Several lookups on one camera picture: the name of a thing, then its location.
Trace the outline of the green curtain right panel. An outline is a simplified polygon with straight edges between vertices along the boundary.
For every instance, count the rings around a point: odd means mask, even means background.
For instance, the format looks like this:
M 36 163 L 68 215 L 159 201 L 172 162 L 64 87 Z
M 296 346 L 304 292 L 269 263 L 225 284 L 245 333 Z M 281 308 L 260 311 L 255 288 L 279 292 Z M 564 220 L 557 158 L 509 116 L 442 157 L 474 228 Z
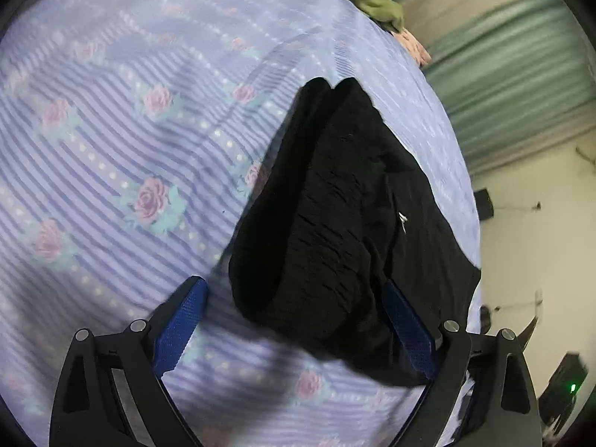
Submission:
M 595 102 L 595 51 L 564 0 L 514 0 L 440 37 L 424 74 L 469 168 Z

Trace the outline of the black cylindrical bin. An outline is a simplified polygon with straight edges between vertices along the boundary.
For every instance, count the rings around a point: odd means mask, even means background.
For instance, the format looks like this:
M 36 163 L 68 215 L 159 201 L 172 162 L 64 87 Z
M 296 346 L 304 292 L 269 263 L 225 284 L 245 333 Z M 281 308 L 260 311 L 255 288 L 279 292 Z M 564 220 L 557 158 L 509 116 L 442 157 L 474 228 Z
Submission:
M 494 205 L 487 189 L 475 191 L 474 199 L 480 221 L 486 221 L 494 217 Z

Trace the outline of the pink patterned garment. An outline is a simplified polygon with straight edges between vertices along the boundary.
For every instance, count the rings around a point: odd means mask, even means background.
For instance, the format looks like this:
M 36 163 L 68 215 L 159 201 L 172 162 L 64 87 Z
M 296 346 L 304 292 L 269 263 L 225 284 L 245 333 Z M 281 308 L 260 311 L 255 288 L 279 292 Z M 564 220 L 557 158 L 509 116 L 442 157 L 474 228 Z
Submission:
M 410 57 L 416 61 L 419 68 L 422 68 L 431 62 L 431 55 L 429 52 L 426 51 L 426 48 L 406 28 L 403 28 L 401 31 L 393 31 L 392 35 L 410 54 Z

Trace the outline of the black pants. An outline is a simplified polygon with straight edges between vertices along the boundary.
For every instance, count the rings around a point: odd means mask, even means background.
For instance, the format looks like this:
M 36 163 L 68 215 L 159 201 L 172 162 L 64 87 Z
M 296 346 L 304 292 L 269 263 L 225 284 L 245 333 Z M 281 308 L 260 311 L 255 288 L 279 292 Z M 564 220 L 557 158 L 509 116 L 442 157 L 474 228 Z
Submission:
M 251 323 L 387 386 L 423 386 L 386 310 L 464 323 L 481 277 L 413 155 L 353 78 L 297 94 L 268 179 L 238 225 L 228 276 Z

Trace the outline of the purple floral bed sheet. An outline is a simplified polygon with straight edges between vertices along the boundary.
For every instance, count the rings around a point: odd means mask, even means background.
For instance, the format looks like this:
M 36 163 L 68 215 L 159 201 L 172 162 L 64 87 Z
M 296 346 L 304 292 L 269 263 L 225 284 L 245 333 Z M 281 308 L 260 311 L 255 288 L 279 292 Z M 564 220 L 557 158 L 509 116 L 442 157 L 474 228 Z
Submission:
M 166 386 L 207 446 L 385 446 L 419 390 L 267 337 L 230 243 L 308 80 L 354 77 L 469 259 L 480 224 L 437 95 L 346 0 L 38 0 L 1 41 L 1 394 L 47 445 L 74 333 L 118 332 L 189 276 L 210 297 Z

